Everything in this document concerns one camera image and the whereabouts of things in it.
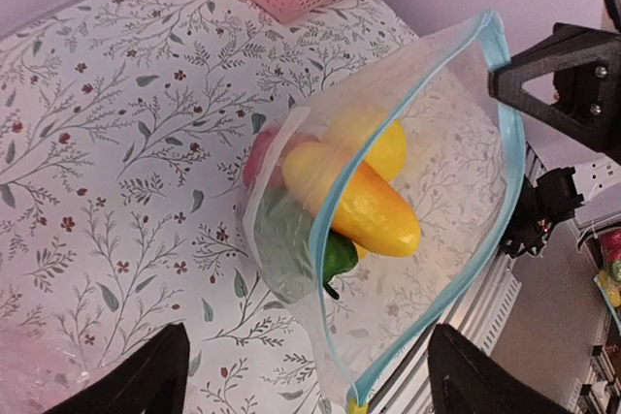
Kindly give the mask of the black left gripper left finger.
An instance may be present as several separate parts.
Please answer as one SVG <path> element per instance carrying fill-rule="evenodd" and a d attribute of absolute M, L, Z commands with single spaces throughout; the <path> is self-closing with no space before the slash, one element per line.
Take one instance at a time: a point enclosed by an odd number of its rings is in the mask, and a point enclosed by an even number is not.
<path fill-rule="evenodd" d="M 47 413 L 181 414 L 188 372 L 185 326 L 168 324 L 106 376 Z"/>

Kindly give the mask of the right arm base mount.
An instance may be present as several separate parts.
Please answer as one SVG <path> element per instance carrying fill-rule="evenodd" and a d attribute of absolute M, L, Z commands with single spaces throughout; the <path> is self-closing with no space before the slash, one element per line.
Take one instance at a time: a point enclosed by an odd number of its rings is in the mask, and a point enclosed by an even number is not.
<path fill-rule="evenodd" d="M 523 254 L 540 255 L 552 231 L 575 217 L 584 196 L 575 183 L 575 168 L 557 168 L 540 176 L 533 184 L 526 176 L 513 214 L 499 244 L 511 258 Z"/>

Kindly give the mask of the green toy pepper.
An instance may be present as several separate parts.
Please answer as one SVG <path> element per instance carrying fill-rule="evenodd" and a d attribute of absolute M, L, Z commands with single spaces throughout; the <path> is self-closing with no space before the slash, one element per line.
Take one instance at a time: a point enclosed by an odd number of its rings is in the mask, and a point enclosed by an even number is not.
<path fill-rule="evenodd" d="M 313 217 L 282 188 L 267 189 L 260 201 L 254 223 L 254 239 L 264 280 L 275 296 L 293 304 L 321 285 L 334 299 L 339 294 L 330 281 L 352 271 L 358 252 L 351 239 L 331 230 L 324 251 L 323 273 L 315 273 L 310 254 Z"/>

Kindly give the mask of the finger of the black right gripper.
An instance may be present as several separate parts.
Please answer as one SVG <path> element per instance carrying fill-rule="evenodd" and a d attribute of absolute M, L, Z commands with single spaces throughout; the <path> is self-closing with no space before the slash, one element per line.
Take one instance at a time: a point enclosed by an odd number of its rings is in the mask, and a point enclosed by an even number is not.
<path fill-rule="evenodd" d="M 581 143 L 620 160 L 620 75 L 607 71 L 603 78 L 594 69 L 568 69 L 554 74 L 560 85 L 559 100 L 547 104 L 523 88 L 526 77 L 499 77 L 491 73 L 491 97 Z"/>
<path fill-rule="evenodd" d="M 606 41 L 601 29 L 557 22 L 552 34 L 514 55 L 499 69 L 499 77 L 535 77 L 536 72 L 556 73 L 598 60 L 595 48 Z"/>

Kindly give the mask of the red toy bell pepper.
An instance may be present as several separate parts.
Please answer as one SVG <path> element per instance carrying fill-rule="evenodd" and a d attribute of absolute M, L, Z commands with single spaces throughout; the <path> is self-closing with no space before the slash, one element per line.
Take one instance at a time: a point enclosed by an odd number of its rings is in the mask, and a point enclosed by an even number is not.
<path fill-rule="evenodd" d="M 267 153 L 267 149 L 276 137 L 278 127 L 270 127 L 259 133 L 254 139 L 247 162 L 243 170 L 243 184 L 245 188 L 252 185 L 256 179 Z M 268 185 L 271 188 L 280 189 L 284 187 L 280 166 L 276 166 L 272 172 Z"/>

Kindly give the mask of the orange toy fruit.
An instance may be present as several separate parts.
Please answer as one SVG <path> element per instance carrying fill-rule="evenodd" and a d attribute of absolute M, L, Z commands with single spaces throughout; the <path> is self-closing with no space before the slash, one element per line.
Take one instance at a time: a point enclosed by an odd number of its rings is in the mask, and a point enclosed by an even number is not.
<path fill-rule="evenodd" d="M 316 215 L 350 159 L 350 152 L 327 143 L 301 143 L 281 163 L 285 187 Z M 412 255 L 421 240 L 413 208 L 367 162 L 342 192 L 332 228 L 370 252 L 391 257 Z"/>

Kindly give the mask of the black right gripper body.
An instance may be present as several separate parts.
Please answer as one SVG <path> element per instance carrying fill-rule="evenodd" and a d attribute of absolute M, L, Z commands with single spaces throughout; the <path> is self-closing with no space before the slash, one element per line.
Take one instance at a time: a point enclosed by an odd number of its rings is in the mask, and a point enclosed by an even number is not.
<path fill-rule="evenodd" d="M 557 129 L 594 152 L 620 161 L 620 35 L 567 23 L 556 23 L 570 66 L 554 73 L 564 116 Z"/>

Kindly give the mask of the clear zip top bag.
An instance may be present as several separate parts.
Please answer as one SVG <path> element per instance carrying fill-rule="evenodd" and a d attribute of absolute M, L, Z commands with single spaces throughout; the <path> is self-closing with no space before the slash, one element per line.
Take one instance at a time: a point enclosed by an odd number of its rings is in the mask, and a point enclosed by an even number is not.
<path fill-rule="evenodd" d="M 364 412 L 381 375 L 472 284 L 517 203 L 525 135 L 492 98 L 486 11 L 359 69 L 259 133 L 238 218 L 310 339 L 321 395 Z"/>

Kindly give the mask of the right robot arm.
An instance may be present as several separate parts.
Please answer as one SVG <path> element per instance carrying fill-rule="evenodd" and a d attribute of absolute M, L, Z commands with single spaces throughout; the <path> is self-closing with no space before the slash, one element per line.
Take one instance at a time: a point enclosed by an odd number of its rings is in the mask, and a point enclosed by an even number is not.
<path fill-rule="evenodd" d="M 620 182 L 620 32 L 568 23 L 488 79 L 491 97 L 581 143 L 601 159 L 554 169 L 543 201 L 579 207 Z"/>

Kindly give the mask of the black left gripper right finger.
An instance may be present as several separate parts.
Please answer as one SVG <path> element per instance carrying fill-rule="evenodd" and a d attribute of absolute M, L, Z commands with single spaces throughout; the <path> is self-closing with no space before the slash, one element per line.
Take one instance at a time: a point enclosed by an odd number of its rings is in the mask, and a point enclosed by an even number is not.
<path fill-rule="evenodd" d="M 453 327 L 437 324 L 428 345 L 436 413 L 566 413 L 520 382 Z"/>

